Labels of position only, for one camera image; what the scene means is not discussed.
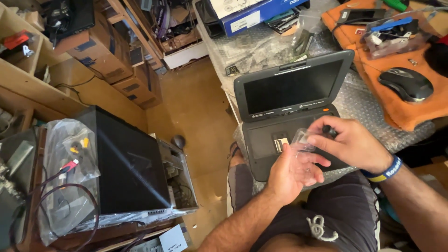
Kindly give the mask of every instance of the man's right hand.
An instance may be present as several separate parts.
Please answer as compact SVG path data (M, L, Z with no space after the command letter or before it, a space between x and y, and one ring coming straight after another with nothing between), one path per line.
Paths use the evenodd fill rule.
M392 155L357 120L323 116L313 122L309 130L322 132L324 125L331 126L339 134L334 140L312 135L307 139L310 144L373 174L383 173L392 165Z

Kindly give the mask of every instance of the laptop bezel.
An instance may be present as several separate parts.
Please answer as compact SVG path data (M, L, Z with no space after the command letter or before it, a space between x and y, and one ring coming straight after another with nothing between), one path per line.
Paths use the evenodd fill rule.
M302 110L304 108L314 109L323 107L330 104L336 98L344 78L348 73L350 65L352 64L355 52L353 50L344 50L341 52L334 52L330 54L325 54L321 56L316 56L310 59L306 59L299 62L289 63L281 66L272 67L269 69L261 70L255 73L245 74L233 81L233 88L235 91L235 97L237 99L237 105L240 112L241 120L243 122L257 122L261 120L266 120L277 115L283 115L286 112ZM249 114L246 102L246 93L244 90L244 84L263 78L268 78L275 76L280 73L287 73L290 71L300 71L312 66L322 65L329 62L342 60L341 68L339 73L333 83L330 95L327 98L308 101L300 104L295 104L288 107L282 107L274 110L263 111L256 114Z

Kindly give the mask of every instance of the dark shorts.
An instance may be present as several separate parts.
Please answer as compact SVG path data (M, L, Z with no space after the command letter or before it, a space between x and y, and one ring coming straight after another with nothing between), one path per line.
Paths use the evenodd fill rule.
M230 167L227 187L227 214L241 209L252 198L253 177L246 164ZM379 215L375 193L360 171L311 190L304 207L284 206L251 248L258 251L270 238L280 234L311 236L306 218L324 218L324 235L344 252L379 250Z

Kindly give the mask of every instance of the hand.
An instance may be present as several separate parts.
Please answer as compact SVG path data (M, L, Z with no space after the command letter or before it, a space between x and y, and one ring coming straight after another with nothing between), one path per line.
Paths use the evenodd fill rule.
M309 130L322 132L324 125L330 125L339 135L334 140L312 135L308 143L373 174L383 173L392 165L392 155L357 120L323 116L313 122Z
M319 163L323 166L330 166L330 161L323 156L315 153L307 153L307 161L312 163ZM272 195L272 199L278 202L281 206L290 204L297 198L303 188L303 183L295 176L295 172L290 170L289 165L293 161L293 151L289 144L283 144L283 152L271 168L269 180L264 190L265 193ZM322 183L323 174L319 167L312 164L311 173L315 181L312 183Z

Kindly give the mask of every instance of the laptop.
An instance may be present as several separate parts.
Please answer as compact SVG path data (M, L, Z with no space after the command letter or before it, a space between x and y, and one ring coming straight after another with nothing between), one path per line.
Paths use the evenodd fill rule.
M267 181L271 166L299 128L308 128L324 115L339 116L332 101L344 82L355 52L345 50L245 74L233 87L255 180ZM316 149L332 162L323 172L349 167Z

